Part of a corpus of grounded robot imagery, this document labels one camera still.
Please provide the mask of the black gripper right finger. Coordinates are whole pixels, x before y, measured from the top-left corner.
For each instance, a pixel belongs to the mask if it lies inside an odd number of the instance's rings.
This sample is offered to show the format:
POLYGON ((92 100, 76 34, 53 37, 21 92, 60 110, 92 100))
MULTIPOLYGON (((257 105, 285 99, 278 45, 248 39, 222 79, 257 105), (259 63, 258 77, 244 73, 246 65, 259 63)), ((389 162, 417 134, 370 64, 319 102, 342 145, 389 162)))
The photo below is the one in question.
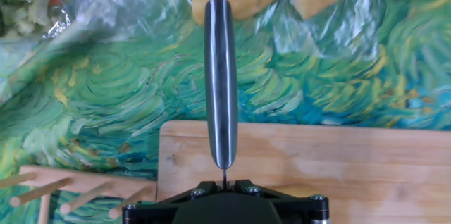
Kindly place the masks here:
POLYGON ((329 200, 321 194, 295 197, 250 180, 227 182, 225 192, 226 223, 330 223, 329 200))

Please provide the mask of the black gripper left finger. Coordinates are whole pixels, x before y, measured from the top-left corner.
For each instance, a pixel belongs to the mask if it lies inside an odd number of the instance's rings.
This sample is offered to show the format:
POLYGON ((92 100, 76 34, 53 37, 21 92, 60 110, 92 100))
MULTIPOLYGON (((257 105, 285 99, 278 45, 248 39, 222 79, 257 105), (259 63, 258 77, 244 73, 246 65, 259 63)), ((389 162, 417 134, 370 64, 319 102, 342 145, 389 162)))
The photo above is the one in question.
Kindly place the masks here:
POLYGON ((122 224, 172 223, 185 203, 222 192, 222 182, 200 182, 197 187, 155 204, 132 203, 122 207, 122 224))

